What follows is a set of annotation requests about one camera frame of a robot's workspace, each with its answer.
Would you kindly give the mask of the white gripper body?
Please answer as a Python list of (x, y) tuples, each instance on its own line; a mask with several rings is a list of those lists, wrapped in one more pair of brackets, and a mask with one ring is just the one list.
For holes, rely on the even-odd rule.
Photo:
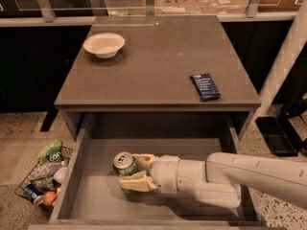
[(155, 160), (150, 170), (150, 176), (154, 190), (164, 197), (175, 197), (177, 195), (177, 169), (179, 158), (177, 156), (163, 155)]

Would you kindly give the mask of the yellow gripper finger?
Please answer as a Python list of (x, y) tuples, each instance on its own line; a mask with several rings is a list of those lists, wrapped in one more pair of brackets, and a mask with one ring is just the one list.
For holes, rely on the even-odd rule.
[(146, 171), (137, 172), (133, 175), (121, 176), (117, 181), (123, 190), (146, 193), (157, 189), (153, 179), (147, 175)]
[(147, 173), (150, 172), (153, 163), (158, 159), (157, 156), (149, 153), (135, 153), (133, 158), (136, 161), (137, 169), (139, 171), (146, 171)]

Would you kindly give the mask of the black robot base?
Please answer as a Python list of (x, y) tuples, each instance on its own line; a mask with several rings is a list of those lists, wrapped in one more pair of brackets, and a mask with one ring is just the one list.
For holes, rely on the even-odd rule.
[(291, 105), (283, 105), (276, 117), (258, 117), (255, 121), (272, 154), (276, 156), (298, 156), (306, 154), (307, 139), (302, 139), (290, 119), (307, 110), (307, 99), (303, 95)]

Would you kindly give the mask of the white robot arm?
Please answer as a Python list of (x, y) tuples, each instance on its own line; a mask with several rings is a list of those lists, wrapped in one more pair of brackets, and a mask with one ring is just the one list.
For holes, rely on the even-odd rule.
[(113, 169), (125, 192), (153, 192), (167, 198), (235, 208), (247, 186), (300, 208), (307, 207), (307, 164), (215, 152), (204, 160), (150, 153), (116, 154)]

